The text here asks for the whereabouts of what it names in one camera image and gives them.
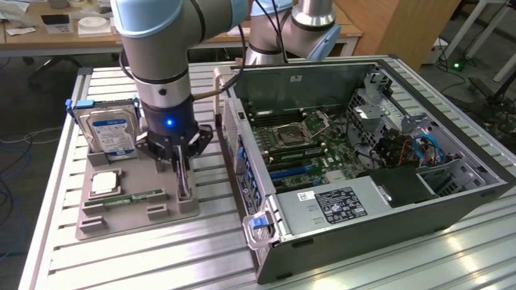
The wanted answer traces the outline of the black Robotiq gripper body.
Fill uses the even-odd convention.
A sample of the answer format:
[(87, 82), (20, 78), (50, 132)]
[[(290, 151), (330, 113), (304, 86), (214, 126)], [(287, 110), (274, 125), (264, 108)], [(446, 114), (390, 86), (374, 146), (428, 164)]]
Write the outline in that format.
[(143, 111), (148, 125), (147, 134), (171, 136), (184, 149), (186, 144), (199, 132), (194, 102), (184, 101), (171, 108), (159, 108), (143, 103)]

